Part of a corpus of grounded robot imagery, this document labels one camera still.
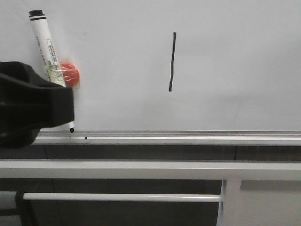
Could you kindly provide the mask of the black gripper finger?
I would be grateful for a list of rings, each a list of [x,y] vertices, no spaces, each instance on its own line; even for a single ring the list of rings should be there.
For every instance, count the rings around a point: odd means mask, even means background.
[[[42,128],[74,120],[72,88],[41,78],[28,64],[0,64],[0,146],[32,144]]]

